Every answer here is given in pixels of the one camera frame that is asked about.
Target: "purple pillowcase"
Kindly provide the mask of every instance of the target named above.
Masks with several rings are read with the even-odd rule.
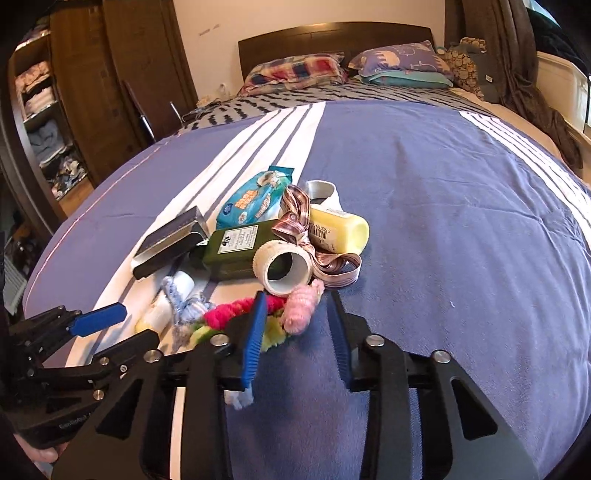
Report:
[[[431,42],[405,43],[365,50],[349,63],[362,77],[371,77],[389,70],[437,72],[453,79],[450,67],[433,50]]]

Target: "yellow bottle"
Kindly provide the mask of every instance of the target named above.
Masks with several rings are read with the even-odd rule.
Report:
[[[369,239],[369,225],[364,218],[341,210],[310,205],[310,241],[334,254],[360,255]]]

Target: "striped ribbon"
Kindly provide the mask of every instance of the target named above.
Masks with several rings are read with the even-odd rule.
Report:
[[[359,278],[361,257],[357,254],[330,254],[314,248],[308,237],[310,198],[296,185],[290,184],[281,197],[285,212],[273,227],[273,232],[286,242],[302,247],[310,254],[312,273],[329,288],[351,285]],[[342,272],[349,262],[354,270]]]

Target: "human hand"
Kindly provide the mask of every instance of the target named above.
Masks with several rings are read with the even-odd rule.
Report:
[[[20,435],[15,434],[14,437],[32,462],[53,463],[57,461],[68,446],[67,443],[62,443],[54,448],[39,450],[29,445]]]

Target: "product label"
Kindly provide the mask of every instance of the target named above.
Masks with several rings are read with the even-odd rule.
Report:
[[[308,236],[310,242],[315,247],[322,248],[326,251],[334,253],[336,250],[336,234],[331,228],[321,225],[320,223],[310,222],[308,226]]]
[[[228,252],[238,252],[240,250],[250,250],[255,246],[256,231],[258,225],[246,226],[227,230],[222,238],[222,243],[217,251],[219,254]]]
[[[351,216],[350,213],[344,212],[343,210],[335,210],[334,208],[327,208],[326,211],[341,218],[349,218]]]

